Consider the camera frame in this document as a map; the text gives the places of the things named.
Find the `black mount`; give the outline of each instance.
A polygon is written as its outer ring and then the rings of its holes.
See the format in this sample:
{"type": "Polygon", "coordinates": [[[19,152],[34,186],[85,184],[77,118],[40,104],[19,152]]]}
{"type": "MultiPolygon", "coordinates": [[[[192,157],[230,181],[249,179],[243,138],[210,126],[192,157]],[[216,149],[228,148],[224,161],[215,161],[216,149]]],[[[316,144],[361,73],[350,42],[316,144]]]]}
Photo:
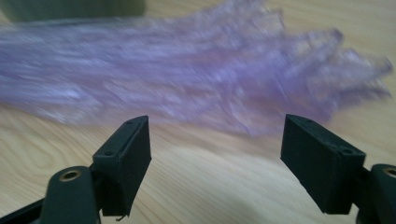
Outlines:
{"type": "Polygon", "coordinates": [[[63,169],[46,197],[0,218],[2,224],[97,224],[103,216],[129,216],[151,161],[149,117],[123,123],[93,155],[90,167],[63,169]]]}
{"type": "Polygon", "coordinates": [[[311,119],[287,115],[281,160],[323,213],[360,211],[357,223],[396,223],[396,166],[363,167],[366,154],[311,119]]]}

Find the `wooden table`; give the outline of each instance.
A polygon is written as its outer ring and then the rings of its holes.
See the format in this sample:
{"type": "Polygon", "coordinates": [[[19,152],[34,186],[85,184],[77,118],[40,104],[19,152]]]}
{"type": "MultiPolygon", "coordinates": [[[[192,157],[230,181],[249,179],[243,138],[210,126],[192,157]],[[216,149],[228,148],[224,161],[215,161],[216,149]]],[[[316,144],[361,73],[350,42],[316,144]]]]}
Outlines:
{"type": "MultiPolygon", "coordinates": [[[[217,0],[148,0],[147,14],[188,15],[217,0]]],[[[396,1],[272,0],[290,29],[336,27],[345,46],[384,55],[396,64],[396,1]]],[[[0,21],[7,20],[0,15],[0,21]]],[[[396,92],[396,79],[384,78],[396,92]]],[[[0,217],[45,195],[50,177],[89,165],[117,126],[67,126],[0,105],[0,217]]],[[[364,103],[324,126],[368,154],[365,163],[396,164],[396,103],[364,103]]],[[[132,215],[121,223],[354,223],[322,215],[279,159],[281,135],[250,138],[192,125],[150,127],[152,163],[132,215]]],[[[104,223],[116,223],[114,217],[104,223]]]]}

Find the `transparent plastic wrap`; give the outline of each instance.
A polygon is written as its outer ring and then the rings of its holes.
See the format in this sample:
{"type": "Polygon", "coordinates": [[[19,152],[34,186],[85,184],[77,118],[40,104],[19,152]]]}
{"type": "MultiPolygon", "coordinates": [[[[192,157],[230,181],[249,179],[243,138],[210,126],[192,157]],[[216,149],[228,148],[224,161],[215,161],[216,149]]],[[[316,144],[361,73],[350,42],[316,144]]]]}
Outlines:
{"type": "Polygon", "coordinates": [[[258,135],[286,113],[329,119],[390,96],[386,58],[341,49],[337,30],[288,34],[262,0],[178,19],[43,21],[0,28],[0,101],[72,124],[189,122],[258,135]]]}

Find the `screw hole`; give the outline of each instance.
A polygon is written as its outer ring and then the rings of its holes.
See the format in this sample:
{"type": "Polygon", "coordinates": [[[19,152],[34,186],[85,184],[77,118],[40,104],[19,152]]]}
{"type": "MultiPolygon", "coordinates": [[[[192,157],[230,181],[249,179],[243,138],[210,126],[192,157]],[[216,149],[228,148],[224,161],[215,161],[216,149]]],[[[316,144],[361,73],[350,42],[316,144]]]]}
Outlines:
{"type": "Polygon", "coordinates": [[[396,178],[396,169],[395,168],[385,168],[384,169],[385,174],[390,175],[393,178],[396,178]]]}
{"type": "Polygon", "coordinates": [[[77,179],[81,176],[81,171],[79,170],[72,170],[72,171],[68,171],[63,173],[60,177],[59,180],[61,180],[62,182],[67,182],[67,181],[72,181],[74,179],[77,179]]]}

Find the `purple plastic bag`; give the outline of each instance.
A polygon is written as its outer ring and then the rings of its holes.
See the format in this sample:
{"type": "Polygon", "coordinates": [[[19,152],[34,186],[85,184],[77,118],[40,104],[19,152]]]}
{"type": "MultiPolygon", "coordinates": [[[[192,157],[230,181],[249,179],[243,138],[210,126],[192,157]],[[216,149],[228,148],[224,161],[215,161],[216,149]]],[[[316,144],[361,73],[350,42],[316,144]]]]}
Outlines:
{"type": "Polygon", "coordinates": [[[288,34],[262,0],[179,19],[43,21],[0,28],[0,101],[73,124],[190,122],[258,135],[286,113],[328,119],[389,96],[385,58],[341,49],[337,30],[288,34]]]}

